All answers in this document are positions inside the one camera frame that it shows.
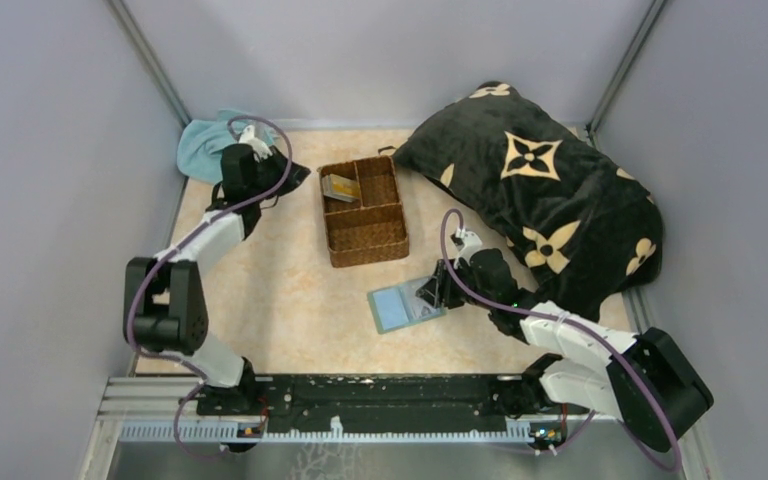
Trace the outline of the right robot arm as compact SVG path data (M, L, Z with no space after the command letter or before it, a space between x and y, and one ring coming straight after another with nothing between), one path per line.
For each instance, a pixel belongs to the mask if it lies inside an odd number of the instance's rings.
M552 301L521 306L518 286L497 249L438 260L415 297L444 310L484 308L503 333L545 349L502 398L514 413L570 404L620 421L634 440L665 453L714 405L707 384L665 331L604 327Z

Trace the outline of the brown woven divided basket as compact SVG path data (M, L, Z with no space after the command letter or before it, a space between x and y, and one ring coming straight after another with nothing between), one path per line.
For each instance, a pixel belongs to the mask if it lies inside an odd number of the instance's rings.
M400 260L410 243L396 169L390 156L379 155L322 166L320 191L335 175L357 183L350 202L322 196L327 251L335 268Z

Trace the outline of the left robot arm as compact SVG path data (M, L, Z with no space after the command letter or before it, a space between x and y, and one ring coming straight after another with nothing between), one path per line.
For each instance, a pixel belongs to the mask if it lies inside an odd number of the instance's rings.
M254 231L262 204L279 199L309 177L309 168L276 147L249 143L225 148L221 179L200 222L183 239L125 269L123 336L138 354L179 362L237 414L252 411L260 388L250 362L209 331L203 278Z

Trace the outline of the green leather card holder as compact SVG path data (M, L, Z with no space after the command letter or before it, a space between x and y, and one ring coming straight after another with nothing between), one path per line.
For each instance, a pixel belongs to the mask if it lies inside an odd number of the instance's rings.
M367 294L379 334L412 327L446 314L443 307L435 307L424 296L418 296L430 280L430 276L420 277Z

